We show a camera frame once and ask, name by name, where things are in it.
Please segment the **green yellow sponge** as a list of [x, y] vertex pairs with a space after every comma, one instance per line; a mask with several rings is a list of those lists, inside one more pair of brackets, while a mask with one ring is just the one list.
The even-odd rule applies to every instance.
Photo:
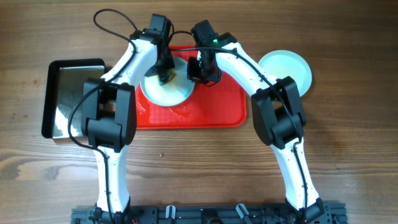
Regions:
[[164, 85], [170, 82], [175, 77], [174, 72], [161, 72], [159, 73], [159, 84]]

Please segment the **white plate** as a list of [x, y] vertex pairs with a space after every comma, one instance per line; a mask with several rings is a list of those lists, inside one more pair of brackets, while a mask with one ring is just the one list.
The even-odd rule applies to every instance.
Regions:
[[187, 78], [188, 62], [181, 57], [173, 56], [175, 68], [167, 71], [171, 81], [161, 84], [159, 76], [145, 76], [140, 82], [141, 91], [153, 104], [158, 106], [176, 106], [183, 103], [194, 90], [195, 83]]
[[288, 50], [269, 52], [260, 59], [259, 65], [280, 79], [293, 78], [300, 96], [306, 94], [312, 85], [312, 71], [309, 64], [295, 52]]

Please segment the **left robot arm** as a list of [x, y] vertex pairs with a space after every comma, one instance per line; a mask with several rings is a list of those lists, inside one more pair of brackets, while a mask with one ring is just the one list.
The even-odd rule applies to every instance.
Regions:
[[136, 128], [136, 86], [151, 68], [174, 67], [169, 49], [171, 21], [153, 14], [148, 28], [127, 37], [117, 64], [83, 87], [81, 131], [98, 165], [99, 196], [89, 223], [132, 223], [126, 183], [126, 154]]

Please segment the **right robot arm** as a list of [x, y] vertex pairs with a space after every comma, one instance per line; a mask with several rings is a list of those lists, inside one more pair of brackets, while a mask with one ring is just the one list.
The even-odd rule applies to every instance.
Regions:
[[188, 61], [189, 79], [217, 82], [226, 72], [246, 91], [251, 97], [255, 132], [271, 147], [279, 164], [294, 223], [309, 223], [320, 217], [324, 209], [304, 154], [307, 119], [294, 79], [267, 73], [232, 34], [219, 35], [208, 20], [195, 24], [190, 32], [199, 57]]

